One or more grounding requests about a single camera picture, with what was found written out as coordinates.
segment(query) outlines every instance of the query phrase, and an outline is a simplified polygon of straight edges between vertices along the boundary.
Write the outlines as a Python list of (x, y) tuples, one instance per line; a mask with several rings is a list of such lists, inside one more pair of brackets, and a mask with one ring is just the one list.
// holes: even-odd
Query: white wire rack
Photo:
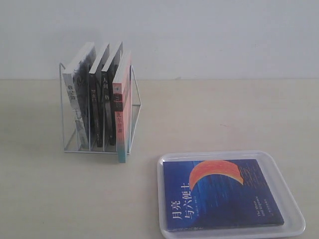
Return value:
[[(70, 102), (68, 98), (65, 97), (65, 93), (63, 93), (63, 77), (62, 77), (62, 69), (65, 69), (62, 63), (59, 64), (59, 76), (60, 76), (60, 100), (61, 100), (61, 120), (62, 120), (62, 142), (63, 142), (63, 150), (64, 152), (69, 153), (104, 153), (104, 154), (117, 154), (115, 145), (108, 145), (105, 139), (105, 134), (103, 134), (103, 147), (96, 146), (96, 139), (91, 137), (91, 129), (89, 127), (89, 148), (83, 148), (80, 144), (78, 132), (76, 130), (75, 121), (72, 109), (70, 108)], [(135, 136), (135, 130), (137, 126), (137, 122), (139, 119), (142, 102), (140, 97), (140, 92), (138, 88), (137, 79), (135, 76), (134, 68), (131, 66), (131, 77), (134, 78), (132, 80), (133, 84), (133, 98), (137, 99), (137, 104), (134, 104), (134, 100), (132, 100), (132, 120), (130, 125), (130, 138), (129, 138), (129, 147), (128, 154), (131, 153), (133, 140)], [(88, 115), (90, 115), (90, 98), (88, 97)]]

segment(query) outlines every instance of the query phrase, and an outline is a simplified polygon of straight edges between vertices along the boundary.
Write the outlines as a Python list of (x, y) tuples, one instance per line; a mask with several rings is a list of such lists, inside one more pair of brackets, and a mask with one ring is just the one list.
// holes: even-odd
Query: table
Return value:
[(156, 164), (170, 152), (258, 149), (319, 233), (318, 80), (139, 81), (126, 164), (62, 151), (59, 81), (0, 81), (3, 239), (162, 239)]

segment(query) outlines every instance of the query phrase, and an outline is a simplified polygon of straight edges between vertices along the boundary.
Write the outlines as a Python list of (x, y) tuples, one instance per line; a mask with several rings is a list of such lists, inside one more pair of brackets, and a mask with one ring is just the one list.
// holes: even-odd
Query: book cover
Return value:
[(104, 120), (104, 125), (107, 129), (105, 134), (109, 137), (108, 141), (110, 145), (115, 145), (116, 142), (115, 114), (113, 107), (113, 79), (119, 66), (122, 53), (123, 43), (118, 42), (102, 69), (103, 114), (104, 119), (106, 119)]
[(90, 102), (88, 78), (95, 58), (94, 43), (87, 42), (63, 71), (66, 90), (74, 111), (76, 130), (83, 148), (89, 148), (89, 138), (94, 133), (94, 129), (92, 130), (89, 125), (89, 118), (92, 119), (93, 114), (90, 112), (89, 115), (88, 110)]
[(97, 147), (103, 145), (103, 108), (102, 108), (102, 75), (101, 71), (110, 55), (110, 45), (105, 43), (91, 67), (89, 72), (89, 84), (91, 92), (92, 111), (94, 116), (94, 128)]
[(124, 52), (113, 80), (114, 112), (116, 125), (116, 151), (119, 161), (126, 162), (131, 124), (131, 52)]
[(164, 162), (168, 231), (283, 225), (255, 159)]

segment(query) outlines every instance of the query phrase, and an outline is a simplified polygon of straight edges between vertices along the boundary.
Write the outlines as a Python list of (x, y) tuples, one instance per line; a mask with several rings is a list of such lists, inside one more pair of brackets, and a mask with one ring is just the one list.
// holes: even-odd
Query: moon illustration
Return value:
[(196, 183), (207, 175), (219, 174), (235, 179), (240, 184), (244, 184), (244, 179), (240, 175), (239, 168), (236, 164), (225, 160), (208, 160), (196, 165), (189, 175), (189, 187), (191, 190)]

